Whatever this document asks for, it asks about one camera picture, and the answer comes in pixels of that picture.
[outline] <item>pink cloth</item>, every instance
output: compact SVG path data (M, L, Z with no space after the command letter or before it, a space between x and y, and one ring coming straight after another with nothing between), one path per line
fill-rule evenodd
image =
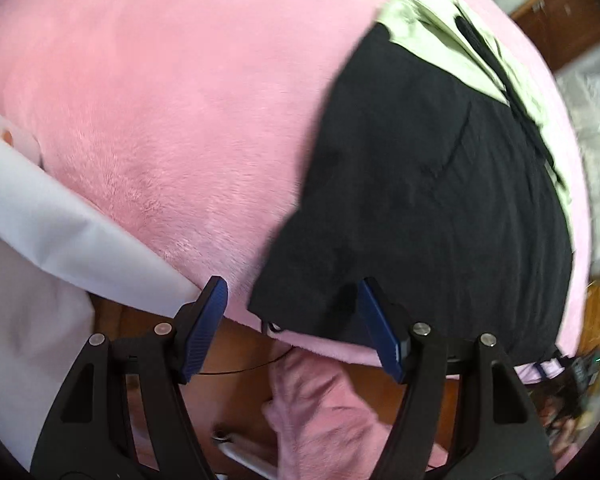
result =
M330 82L386 0L0 0L0 113L45 169L202 287L247 312L267 245L294 209ZM575 136L552 76L491 0L466 0L536 75L564 130L575 259L558 343L577 346L589 214ZM378 364L368 348L295 346Z
M302 349L270 365L264 414L278 434L278 480L365 480L391 427L360 399L339 362ZM434 445L430 467L446 462Z

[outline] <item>drawstring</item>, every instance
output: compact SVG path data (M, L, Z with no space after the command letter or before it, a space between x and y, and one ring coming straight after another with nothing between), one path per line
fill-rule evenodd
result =
M507 73L503 69L502 65L495 57L495 54L484 41L484 38L480 35L480 32L478 32L474 25L464 16L456 16L456 27L468 41L469 45L471 45L472 49L475 50L476 54L478 54L478 56L482 58L488 67L495 72L498 79L504 85L504 95L509 101L509 106L513 116L522 126L522 129L526 134L526 138L534 147L538 155L549 164L549 167L553 170L558 183L562 184L562 178L555 170L554 156L547 148L544 140L542 140L538 125L526 113L526 108L522 102L522 99L520 99L520 96L516 92L516 89L511 83L511 80L507 76Z

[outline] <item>pink fuzzy blanket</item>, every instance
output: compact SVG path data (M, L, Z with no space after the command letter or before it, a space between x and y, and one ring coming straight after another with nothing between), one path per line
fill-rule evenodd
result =
M246 311L267 245L296 205L329 84L386 0L0 0L0 113L32 132L46 171L202 287ZM564 130L574 274L558 343L573 352L589 217L552 76L490 0L465 0L537 77ZM341 360L375 352L292 333Z

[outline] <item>blue gripper pad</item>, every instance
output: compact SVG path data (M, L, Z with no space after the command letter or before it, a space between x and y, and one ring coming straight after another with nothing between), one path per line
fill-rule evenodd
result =
M218 330L229 298L226 281L218 278L215 285L211 281L207 283L196 303L206 296L206 289L209 286L213 286L213 288L202 305L200 314L184 343L184 362L180 369L180 375L185 383L188 383L195 374L202 370L206 354L216 330Z
M400 341L395 336L378 299L365 280L358 283L358 312L365 321L374 348L382 363L382 368L399 384L403 377Z

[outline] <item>light green fabric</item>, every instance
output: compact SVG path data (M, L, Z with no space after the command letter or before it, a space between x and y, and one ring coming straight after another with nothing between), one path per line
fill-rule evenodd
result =
M538 125L545 145L554 156L556 171L565 174L568 168L563 158L558 156L558 152L561 152L557 149L560 143L559 132L551 124L538 87L528 70L498 42L466 3L461 0L390 0L382 8L378 22L389 30L393 43L456 76L478 92L508 105L503 94L503 83L456 27L456 16L460 14L474 25L495 54L522 99L527 113ZM570 191L566 183L558 182L557 175L548 164L546 170L564 211L573 247Z

